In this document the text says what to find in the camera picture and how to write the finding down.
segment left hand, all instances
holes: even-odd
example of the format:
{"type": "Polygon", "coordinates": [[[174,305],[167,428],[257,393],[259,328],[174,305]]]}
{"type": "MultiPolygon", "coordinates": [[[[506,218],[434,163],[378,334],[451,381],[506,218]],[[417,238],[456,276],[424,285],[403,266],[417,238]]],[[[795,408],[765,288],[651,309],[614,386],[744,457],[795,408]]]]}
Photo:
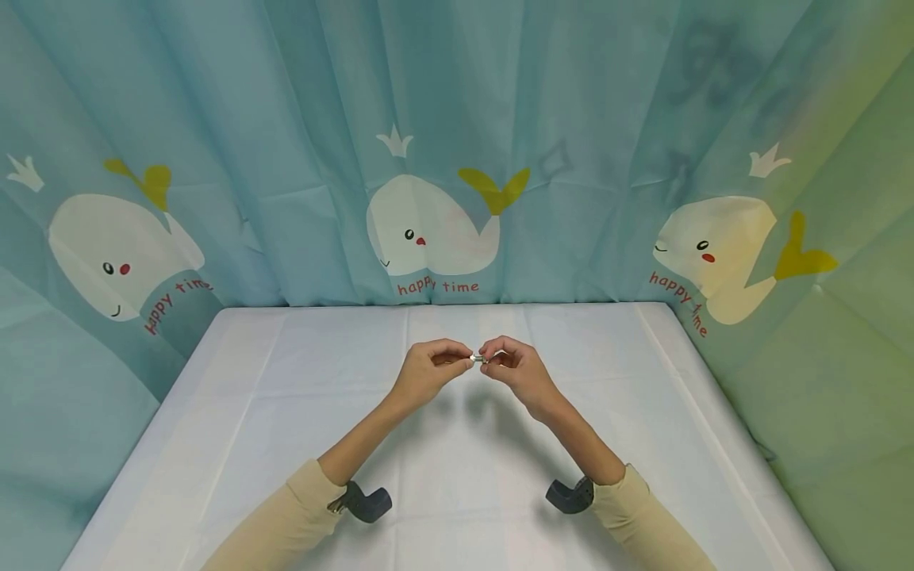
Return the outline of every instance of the left hand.
{"type": "Polygon", "coordinates": [[[415,412],[472,368],[472,355],[469,347],[451,339],[414,344],[386,400],[406,414],[415,412]]]}

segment white crown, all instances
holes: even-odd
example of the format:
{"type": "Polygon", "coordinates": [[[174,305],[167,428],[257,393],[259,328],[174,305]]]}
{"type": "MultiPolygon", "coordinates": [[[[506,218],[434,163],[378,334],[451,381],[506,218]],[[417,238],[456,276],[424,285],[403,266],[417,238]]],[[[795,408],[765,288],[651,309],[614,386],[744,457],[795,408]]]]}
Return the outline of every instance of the white crown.
{"type": "Polygon", "coordinates": [[[9,162],[13,164],[13,167],[16,169],[14,173],[10,173],[6,176],[11,181],[16,181],[21,185],[28,186],[33,191],[38,192],[45,187],[45,181],[41,180],[41,177],[38,176],[38,172],[35,170],[35,164],[32,163],[32,157],[26,157],[26,163],[22,164],[13,158],[12,154],[8,154],[6,158],[9,159],[9,162]]]}
{"type": "Polygon", "coordinates": [[[767,153],[762,156],[759,156],[758,153],[749,153],[749,157],[752,159],[752,168],[749,169],[749,176],[755,176],[757,178],[767,178],[771,171],[778,168],[779,166],[784,166],[785,164],[792,163],[791,159],[777,159],[775,160],[775,155],[778,154],[778,146],[781,143],[775,143],[767,153]]]}
{"type": "Polygon", "coordinates": [[[388,146],[390,154],[394,156],[401,156],[404,159],[406,158],[406,148],[409,146],[409,142],[412,141],[412,135],[407,135],[402,139],[399,138],[399,132],[397,131],[397,125],[394,124],[393,129],[390,130],[390,136],[384,134],[378,135],[378,139],[381,140],[385,145],[388,146]]]}

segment finger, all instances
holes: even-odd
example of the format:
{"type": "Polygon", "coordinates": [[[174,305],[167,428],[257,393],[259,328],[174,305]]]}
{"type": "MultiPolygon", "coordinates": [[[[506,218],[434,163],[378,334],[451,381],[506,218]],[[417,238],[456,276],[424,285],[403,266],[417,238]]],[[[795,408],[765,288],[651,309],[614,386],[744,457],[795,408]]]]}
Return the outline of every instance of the finger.
{"type": "Polygon", "coordinates": [[[515,358],[507,353],[499,353],[496,356],[489,359],[489,365],[501,365],[508,368],[515,368],[515,358]]]}
{"type": "Polygon", "coordinates": [[[457,378],[460,375],[463,375],[473,367],[473,361],[470,359],[461,359],[454,363],[449,363],[447,365],[442,365],[438,367],[438,370],[444,373],[444,384],[446,385],[453,379],[457,378]]]}
{"type": "Polygon", "coordinates": [[[423,348],[429,357],[433,357],[436,354],[457,354],[460,357],[469,357],[473,354],[473,350],[453,339],[438,339],[436,341],[429,341],[423,345],[423,348]]]}
{"type": "Polygon", "coordinates": [[[431,358],[431,361],[435,366],[447,365],[448,363],[456,363],[462,359],[465,359],[466,355],[462,354],[453,354],[453,353],[442,353],[436,354],[431,358]]]}
{"type": "Polygon", "coordinates": [[[528,345],[522,344],[516,339],[502,335],[501,337],[495,337],[494,339],[486,341],[479,350],[479,354],[486,359],[491,359],[499,351],[504,351],[509,354],[523,354],[527,347],[528,345]]]}
{"type": "Polygon", "coordinates": [[[489,362],[487,365],[483,365],[479,370],[483,375],[486,375],[489,378],[493,378],[496,381],[501,381],[508,386],[512,386],[517,380],[517,369],[495,365],[492,362],[489,362]]]}

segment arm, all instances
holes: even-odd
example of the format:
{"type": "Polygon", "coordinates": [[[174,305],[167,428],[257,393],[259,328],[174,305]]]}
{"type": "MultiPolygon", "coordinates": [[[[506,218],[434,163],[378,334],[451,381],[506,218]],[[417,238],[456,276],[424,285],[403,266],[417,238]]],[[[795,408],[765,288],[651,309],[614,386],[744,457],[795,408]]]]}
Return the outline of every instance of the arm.
{"type": "Polygon", "coordinates": [[[619,460],[561,394],[536,349],[499,337],[486,342],[479,353],[489,360],[483,374],[505,383],[593,481],[593,511],[642,569],[714,570],[701,547],[651,494],[641,475],[619,460]]]}
{"type": "Polygon", "coordinates": [[[228,536],[202,571],[285,571],[342,517],[327,504],[343,495],[368,456],[410,414],[473,362],[463,344],[415,344],[383,401],[317,461],[308,460],[228,536]]]}

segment whale tail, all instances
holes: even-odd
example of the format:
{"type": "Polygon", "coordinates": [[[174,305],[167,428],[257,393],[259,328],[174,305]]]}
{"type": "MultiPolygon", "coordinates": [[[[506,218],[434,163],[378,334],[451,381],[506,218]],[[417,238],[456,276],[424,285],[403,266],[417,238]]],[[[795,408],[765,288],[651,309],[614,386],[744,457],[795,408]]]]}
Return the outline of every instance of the whale tail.
{"type": "Polygon", "coordinates": [[[824,250],[803,251],[802,239],[805,232],[806,216],[798,210],[791,216],[791,235],[781,250],[781,258],[778,259],[778,266],[774,270],[775,280],[824,273],[838,267],[838,261],[824,250]]]}
{"type": "Polygon", "coordinates": [[[501,215],[506,208],[520,198],[527,181],[530,180],[530,169],[528,168],[520,170],[512,176],[505,188],[499,188],[488,174],[474,168],[462,168],[458,174],[467,185],[472,186],[482,195],[486,205],[489,206],[489,212],[494,217],[501,215]]]}
{"type": "Polygon", "coordinates": [[[164,164],[154,164],[146,169],[140,180],[121,159],[108,159],[105,168],[115,174],[122,174],[133,181],[143,194],[162,212],[168,212],[168,187],[171,186],[171,170],[164,164]]]}

